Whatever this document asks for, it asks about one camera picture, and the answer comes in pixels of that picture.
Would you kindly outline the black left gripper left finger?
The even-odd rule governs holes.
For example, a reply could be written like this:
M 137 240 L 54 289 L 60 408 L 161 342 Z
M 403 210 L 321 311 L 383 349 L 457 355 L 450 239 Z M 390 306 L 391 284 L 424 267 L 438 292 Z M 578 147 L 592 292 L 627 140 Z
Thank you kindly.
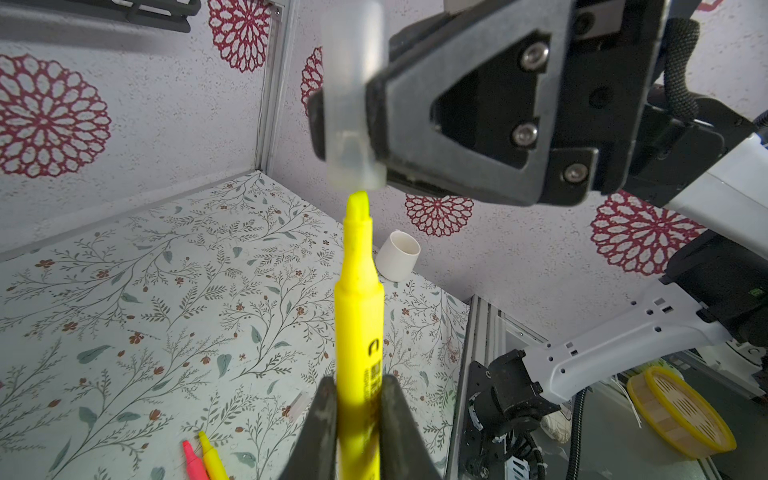
M 279 479 L 335 479 L 337 425 L 337 388 L 332 377 L 323 377 Z

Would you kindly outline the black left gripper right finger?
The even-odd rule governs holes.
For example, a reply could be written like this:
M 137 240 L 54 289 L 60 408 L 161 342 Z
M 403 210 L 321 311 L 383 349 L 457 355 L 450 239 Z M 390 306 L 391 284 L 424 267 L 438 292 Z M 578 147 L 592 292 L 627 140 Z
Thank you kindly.
M 380 471 L 384 480 L 439 480 L 410 407 L 394 375 L 384 375 L 380 407 Z

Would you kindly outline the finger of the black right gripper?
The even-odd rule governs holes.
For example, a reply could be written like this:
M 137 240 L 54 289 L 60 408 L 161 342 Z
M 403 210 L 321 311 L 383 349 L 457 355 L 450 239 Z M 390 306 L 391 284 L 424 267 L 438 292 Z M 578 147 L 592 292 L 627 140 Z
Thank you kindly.
M 592 182 L 594 147 L 556 144 L 564 110 L 573 1 L 483 1 L 392 35 L 368 83 L 371 144 L 389 186 L 528 207 L 575 206 Z
M 309 96 L 307 113 L 313 152 L 318 159 L 325 161 L 325 112 L 322 89 L 315 91 Z

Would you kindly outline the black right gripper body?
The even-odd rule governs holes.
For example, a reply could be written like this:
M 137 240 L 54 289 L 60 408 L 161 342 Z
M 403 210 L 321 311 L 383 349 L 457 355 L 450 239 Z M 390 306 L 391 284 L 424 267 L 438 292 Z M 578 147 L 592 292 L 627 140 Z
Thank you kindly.
M 563 70 L 563 203 L 624 191 L 667 206 L 755 133 L 690 91 L 695 1 L 577 1 Z

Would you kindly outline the pink highlighter pen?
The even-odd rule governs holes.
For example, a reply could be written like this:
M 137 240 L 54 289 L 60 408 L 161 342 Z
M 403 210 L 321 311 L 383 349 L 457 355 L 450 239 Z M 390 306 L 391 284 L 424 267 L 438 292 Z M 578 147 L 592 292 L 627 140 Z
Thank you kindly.
M 209 480 L 203 461 L 196 455 L 189 441 L 182 442 L 186 462 L 186 472 L 189 480 Z

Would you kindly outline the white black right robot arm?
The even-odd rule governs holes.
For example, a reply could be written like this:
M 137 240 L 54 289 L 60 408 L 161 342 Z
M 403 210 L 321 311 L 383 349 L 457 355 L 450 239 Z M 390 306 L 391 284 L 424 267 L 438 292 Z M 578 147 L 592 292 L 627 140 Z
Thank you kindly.
M 765 125 L 690 92 L 698 39 L 666 1 L 482 1 L 388 36 L 377 1 L 322 29 L 313 148 L 354 196 L 570 207 L 625 190 L 705 232 L 616 317 L 494 354 L 469 323 L 450 479 L 500 479 L 541 419 L 593 383 L 728 340 L 767 342 Z

